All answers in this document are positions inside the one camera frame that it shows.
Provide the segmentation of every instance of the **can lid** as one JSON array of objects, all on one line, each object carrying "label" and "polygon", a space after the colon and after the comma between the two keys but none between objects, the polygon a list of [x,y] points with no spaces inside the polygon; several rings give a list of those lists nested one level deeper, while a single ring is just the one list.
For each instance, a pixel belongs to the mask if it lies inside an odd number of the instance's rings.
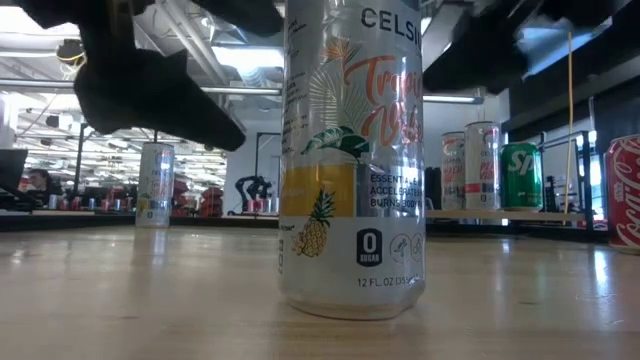
[{"label": "can lid", "polygon": [[533,141],[515,141],[512,143],[504,144],[502,145],[502,147],[509,146],[509,145],[533,145],[535,147],[538,147],[538,144],[534,143]]},{"label": "can lid", "polygon": [[145,143],[142,143],[142,145],[162,145],[162,146],[173,147],[173,145],[171,145],[171,144],[165,144],[163,142],[153,142],[153,141],[147,141]]},{"label": "can lid", "polygon": [[500,126],[498,123],[493,122],[493,121],[476,121],[476,122],[467,124],[466,127],[473,126],[473,125],[480,125],[480,124],[491,124],[491,125],[495,125],[495,126]]},{"label": "can lid", "polygon": [[464,131],[449,131],[448,133],[442,134],[442,136],[448,136],[448,135],[464,135]]}]

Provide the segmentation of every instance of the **white column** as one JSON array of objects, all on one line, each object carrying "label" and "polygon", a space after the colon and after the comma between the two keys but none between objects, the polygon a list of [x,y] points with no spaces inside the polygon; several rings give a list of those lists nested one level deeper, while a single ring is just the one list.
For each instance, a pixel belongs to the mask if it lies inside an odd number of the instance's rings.
[{"label": "white column", "polygon": [[18,112],[9,96],[0,96],[0,149],[11,149],[18,129]]}]

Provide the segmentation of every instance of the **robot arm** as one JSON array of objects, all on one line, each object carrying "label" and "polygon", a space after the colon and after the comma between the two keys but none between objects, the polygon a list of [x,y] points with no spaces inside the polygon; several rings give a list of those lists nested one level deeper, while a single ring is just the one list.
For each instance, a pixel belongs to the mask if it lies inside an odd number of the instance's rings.
[{"label": "robot arm", "polygon": [[[65,22],[78,25],[87,61],[78,71],[74,90],[87,121],[98,132],[151,128],[228,151],[244,142],[242,129],[187,75],[185,51],[164,57],[136,49],[133,17],[154,0],[14,2],[43,28]],[[193,2],[257,35],[273,35],[283,27],[272,0]]]},{"label": "robot arm", "polygon": [[516,34],[529,19],[565,18],[575,28],[594,29],[616,13],[621,1],[497,0],[472,18],[449,50],[426,69],[424,87],[431,92],[486,87],[498,94],[529,68],[527,56],[516,46]]}]

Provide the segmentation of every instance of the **12 fl oz text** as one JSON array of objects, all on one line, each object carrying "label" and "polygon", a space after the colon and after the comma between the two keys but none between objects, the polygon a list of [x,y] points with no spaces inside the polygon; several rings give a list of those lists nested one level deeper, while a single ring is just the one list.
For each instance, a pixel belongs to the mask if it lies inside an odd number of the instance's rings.
[{"label": "12 fl oz text", "polygon": [[358,278],[358,287],[387,287],[411,284],[417,276]]}]

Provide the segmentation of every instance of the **shelf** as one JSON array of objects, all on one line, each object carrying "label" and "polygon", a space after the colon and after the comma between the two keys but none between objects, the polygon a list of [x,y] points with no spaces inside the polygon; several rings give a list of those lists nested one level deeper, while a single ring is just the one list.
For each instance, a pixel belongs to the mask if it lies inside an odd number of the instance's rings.
[{"label": "shelf", "polygon": [[429,219],[508,219],[528,221],[585,221],[584,214],[535,213],[515,211],[482,211],[482,210],[429,210]]}]

